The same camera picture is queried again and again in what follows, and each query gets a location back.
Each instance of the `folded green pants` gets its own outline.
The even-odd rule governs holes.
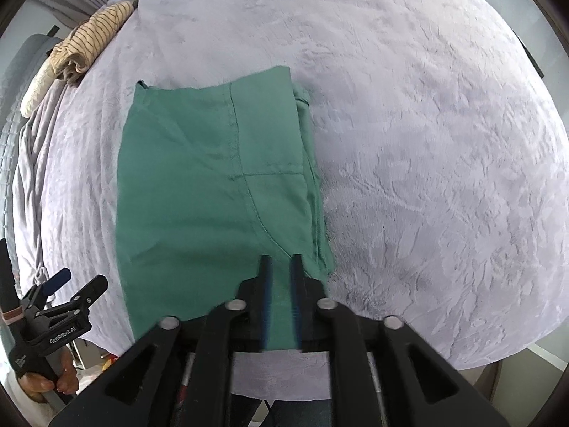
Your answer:
[[[275,67],[211,88],[142,82],[118,156],[116,250],[136,338],[234,298],[271,255],[267,349],[294,348],[288,261],[325,282],[326,240],[308,93]]]

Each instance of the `bed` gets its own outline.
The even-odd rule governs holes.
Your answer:
[[[201,87],[277,64],[312,96],[330,296],[361,315],[401,315],[457,369],[566,318],[567,134],[483,0],[140,0],[81,85],[53,85],[29,124],[22,289],[39,268],[68,267],[66,301],[105,274],[85,337],[127,349],[114,223],[135,83]],[[233,389],[307,400],[327,398],[328,384],[325,355],[282,351],[239,355]]]

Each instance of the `finger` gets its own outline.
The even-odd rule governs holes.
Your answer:
[[[76,372],[64,372],[57,383],[58,392],[70,395],[79,389]]]
[[[69,348],[64,347],[62,351],[62,368],[65,372],[77,374],[77,369],[73,366],[73,355],[69,351]]]
[[[20,380],[20,386],[27,394],[44,394],[55,388],[55,384],[45,377],[27,372]]]
[[[79,381],[77,379],[77,369],[73,366],[73,355],[67,349],[62,351],[62,368],[63,374],[56,384],[58,392],[70,395],[79,389]]]

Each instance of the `striped towel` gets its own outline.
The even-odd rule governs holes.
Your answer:
[[[28,86],[20,105],[22,116],[31,117],[56,78],[77,85],[137,6],[138,0],[132,0],[101,9],[55,45]]]
[[[138,0],[122,1],[97,11],[55,45],[49,57],[55,78],[66,80],[71,85],[77,84],[137,5]]]

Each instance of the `person's leg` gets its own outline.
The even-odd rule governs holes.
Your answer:
[[[331,427],[331,400],[275,401],[261,427]]]

